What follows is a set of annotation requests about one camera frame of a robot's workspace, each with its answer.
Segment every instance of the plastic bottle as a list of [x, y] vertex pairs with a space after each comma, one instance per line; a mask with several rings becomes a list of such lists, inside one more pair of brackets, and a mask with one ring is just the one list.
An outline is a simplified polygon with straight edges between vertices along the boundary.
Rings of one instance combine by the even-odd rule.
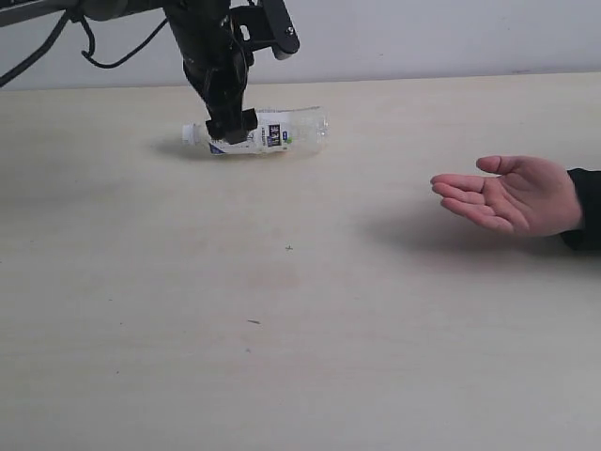
[[300, 110], [257, 110], [258, 128], [244, 143], [230, 145], [212, 140], [204, 125], [189, 124], [182, 129], [188, 146], [208, 144], [213, 155], [265, 154], [274, 152], [318, 152], [326, 145], [328, 120], [322, 107]]

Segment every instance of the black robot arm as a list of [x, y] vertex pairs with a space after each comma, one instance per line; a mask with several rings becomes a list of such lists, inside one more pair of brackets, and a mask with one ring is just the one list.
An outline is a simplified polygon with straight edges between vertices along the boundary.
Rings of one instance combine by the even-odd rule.
[[254, 52], [271, 48], [286, 59], [300, 47], [284, 0], [249, 0], [237, 8], [230, 0], [0, 0], [0, 26], [59, 10], [70, 11], [73, 21], [108, 21], [158, 8], [176, 38], [186, 78], [207, 106], [209, 134], [230, 144], [244, 141], [257, 126], [254, 110], [242, 110]]

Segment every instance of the wooden table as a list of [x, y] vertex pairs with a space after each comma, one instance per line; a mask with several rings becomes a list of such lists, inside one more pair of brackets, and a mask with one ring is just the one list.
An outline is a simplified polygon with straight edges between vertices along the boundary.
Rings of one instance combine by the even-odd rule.
[[317, 156], [183, 148], [188, 87], [0, 94], [0, 449], [598, 449], [601, 258], [442, 210], [601, 168], [601, 75], [252, 86]]

